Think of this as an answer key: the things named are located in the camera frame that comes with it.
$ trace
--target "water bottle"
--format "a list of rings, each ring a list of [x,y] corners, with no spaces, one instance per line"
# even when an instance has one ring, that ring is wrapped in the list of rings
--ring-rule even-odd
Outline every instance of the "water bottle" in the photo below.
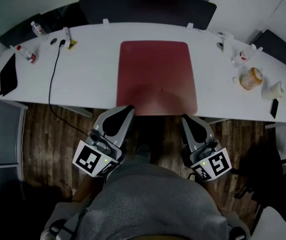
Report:
[[[38,23],[35,23],[34,21],[32,21],[31,25],[35,35],[40,37],[44,42],[47,41],[49,35],[46,33],[45,30],[42,29],[42,26]]]
[[[35,63],[37,57],[35,54],[30,52],[26,47],[21,45],[17,46],[17,50],[21,53],[21,55],[28,60],[30,63]]]
[[[243,65],[247,62],[256,52],[256,46],[252,45],[250,47],[241,50],[236,54],[236,56],[232,60],[232,64],[235,68]]]

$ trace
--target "white cup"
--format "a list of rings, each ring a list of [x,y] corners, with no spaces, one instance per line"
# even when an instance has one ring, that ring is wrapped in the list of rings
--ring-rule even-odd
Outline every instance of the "white cup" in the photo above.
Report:
[[[281,81],[262,91],[262,99],[266,102],[276,98],[281,98],[283,95],[284,89]]]

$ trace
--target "black chair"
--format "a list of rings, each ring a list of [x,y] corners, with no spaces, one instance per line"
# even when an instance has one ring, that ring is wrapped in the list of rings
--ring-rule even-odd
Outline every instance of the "black chair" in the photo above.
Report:
[[[270,30],[257,35],[252,43],[257,47],[263,47],[263,52],[286,65],[286,42]]]
[[[216,5],[202,0],[80,0],[89,24],[159,23],[207,29]]]
[[[247,177],[247,182],[234,198],[241,199],[246,192],[253,192],[252,200],[262,208],[274,208],[286,221],[286,174],[283,175],[281,160],[275,147],[262,145],[251,147],[248,156],[239,169],[232,169],[232,174]]]
[[[7,48],[10,48],[10,45],[16,46],[30,39],[34,39],[36,35],[32,31],[32,26],[31,26],[31,22],[33,21],[39,23],[47,33],[52,32],[52,29],[46,24],[43,17],[40,14],[37,14],[19,23],[11,30],[1,35],[0,43],[2,43]]]

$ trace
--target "black cable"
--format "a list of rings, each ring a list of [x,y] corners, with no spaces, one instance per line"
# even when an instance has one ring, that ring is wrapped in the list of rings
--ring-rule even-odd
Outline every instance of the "black cable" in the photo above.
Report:
[[[52,105],[51,105],[51,93],[52,93],[52,83],[53,83],[53,78],[54,78],[54,75],[55,75],[55,71],[56,71],[56,65],[57,65],[57,61],[58,61],[58,58],[59,58],[59,54],[61,52],[61,47],[65,44],[65,40],[61,40],[61,42],[59,43],[59,48],[58,48],[58,55],[57,55],[57,59],[56,59],[56,62],[55,62],[55,66],[54,66],[54,72],[53,72],[53,75],[52,75],[52,79],[51,79],[51,85],[49,86],[49,95],[48,95],[48,105],[49,105],[49,108],[51,109],[51,111],[53,112],[53,114],[58,117],[60,120],[62,120],[63,122],[65,122],[66,124],[68,124],[70,127],[74,128],[75,130],[85,134],[87,136],[87,134],[76,128],[75,126],[71,125],[69,122],[67,122],[65,119],[61,118],[60,116],[58,116],[52,109]]]

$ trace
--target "person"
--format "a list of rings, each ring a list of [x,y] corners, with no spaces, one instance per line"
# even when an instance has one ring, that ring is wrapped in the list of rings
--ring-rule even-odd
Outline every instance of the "person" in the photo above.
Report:
[[[203,187],[183,179],[171,170],[150,164],[150,156],[148,146],[141,145],[131,160],[110,173],[102,191],[94,178],[85,176],[73,201],[57,204],[41,239],[56,239],[50,234],[51,224],[72,217],[88,194],[97,196],[80,216],[73,239],[250,238],[247,226],[237,215],[222,210],[211,183]]]

